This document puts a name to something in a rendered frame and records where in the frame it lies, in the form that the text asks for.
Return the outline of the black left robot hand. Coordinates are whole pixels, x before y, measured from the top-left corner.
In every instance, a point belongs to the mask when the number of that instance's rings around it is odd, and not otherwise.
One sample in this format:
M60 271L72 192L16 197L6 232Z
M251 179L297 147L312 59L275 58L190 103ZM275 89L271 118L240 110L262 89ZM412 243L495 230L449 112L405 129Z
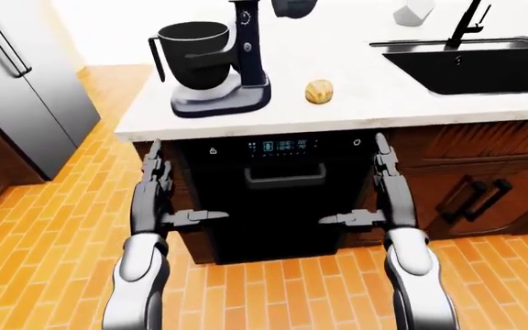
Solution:
M155 140L141 165L142 176L133 191L130 207L130 233L165 236L171 231L193 231L229 214L219 211L175 211L171 162L162 156L161 142Z

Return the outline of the black dishwasher with display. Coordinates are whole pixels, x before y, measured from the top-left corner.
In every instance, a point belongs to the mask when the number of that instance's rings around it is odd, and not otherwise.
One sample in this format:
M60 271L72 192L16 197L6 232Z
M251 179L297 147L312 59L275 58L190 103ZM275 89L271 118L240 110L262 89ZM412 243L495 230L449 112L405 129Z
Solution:
M175 142L195 208L226 213L182 239L195 263L219 265L332 255L344 233L321 225L347 214L373 167L372 131Z

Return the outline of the black sink faucet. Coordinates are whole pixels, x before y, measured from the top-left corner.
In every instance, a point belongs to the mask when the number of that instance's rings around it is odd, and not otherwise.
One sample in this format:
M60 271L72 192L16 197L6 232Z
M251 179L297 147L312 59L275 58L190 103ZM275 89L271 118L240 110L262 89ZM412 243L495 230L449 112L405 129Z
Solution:
M480 27L479 24L476 24L474 27L469 26L469 23L475 15L480 2L481 0L472 0L469 8L464 13L462 18L460 18L453 35L446 41L445 45L448 48L457 49L460 46L461 40L465 34L479 33L482 31L483 27Z

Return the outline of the black kitchen sink basin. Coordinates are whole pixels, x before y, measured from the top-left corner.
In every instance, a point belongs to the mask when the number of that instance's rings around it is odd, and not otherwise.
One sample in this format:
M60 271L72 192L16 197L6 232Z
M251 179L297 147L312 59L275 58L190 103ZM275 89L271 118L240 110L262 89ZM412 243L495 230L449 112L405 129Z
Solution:
M373 49L432 93L528 94L528 38L371 43Z

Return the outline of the white faceted container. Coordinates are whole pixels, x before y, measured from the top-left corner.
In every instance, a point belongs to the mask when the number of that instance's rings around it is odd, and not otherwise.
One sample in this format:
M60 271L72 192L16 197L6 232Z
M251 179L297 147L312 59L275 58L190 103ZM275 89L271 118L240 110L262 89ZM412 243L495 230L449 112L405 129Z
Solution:
M435 0L404 0L404 5L393 13L396 24L419 27L435 9Z

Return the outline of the black stand mixer bowl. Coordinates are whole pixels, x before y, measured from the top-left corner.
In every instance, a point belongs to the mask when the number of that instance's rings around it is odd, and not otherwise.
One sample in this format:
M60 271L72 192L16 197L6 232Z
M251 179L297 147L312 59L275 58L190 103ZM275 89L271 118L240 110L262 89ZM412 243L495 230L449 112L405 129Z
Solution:
M173 24L148 38L159 79L166 80L164 59L177 82L192 90L215 88L227 78L234 59L228 42L229 27L214 21Z

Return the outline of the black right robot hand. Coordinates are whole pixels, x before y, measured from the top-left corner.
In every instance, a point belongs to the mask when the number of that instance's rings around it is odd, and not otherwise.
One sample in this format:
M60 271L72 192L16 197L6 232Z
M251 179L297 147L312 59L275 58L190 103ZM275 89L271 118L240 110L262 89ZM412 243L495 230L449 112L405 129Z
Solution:
M368 233L378 227L389 231L397 227L418 227L413 197L404 176L398 171L398 158L386 137L375 136L373 186L377 211L357 209L349 214L326 216L319 225L339 227L353 233Z

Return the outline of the dark navy stand mixer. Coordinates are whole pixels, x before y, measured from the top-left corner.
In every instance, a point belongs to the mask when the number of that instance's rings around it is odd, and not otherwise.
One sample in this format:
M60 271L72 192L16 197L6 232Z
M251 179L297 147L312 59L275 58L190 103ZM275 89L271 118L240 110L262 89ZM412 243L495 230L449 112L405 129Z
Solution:
M234 56L227 78L209 90L177 87L171 109L178 117L199 118L253 112L271 98L270 79L263 71L259 46L259 0L228 0L234 4L234 24L225 47Z

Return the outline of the stainless steel refrigerator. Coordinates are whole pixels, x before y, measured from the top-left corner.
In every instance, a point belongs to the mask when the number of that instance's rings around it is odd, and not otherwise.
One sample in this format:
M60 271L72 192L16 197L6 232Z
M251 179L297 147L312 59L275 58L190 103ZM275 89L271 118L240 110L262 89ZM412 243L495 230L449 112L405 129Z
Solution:
M100 120L39 0L0 0L0 134L51 181Z

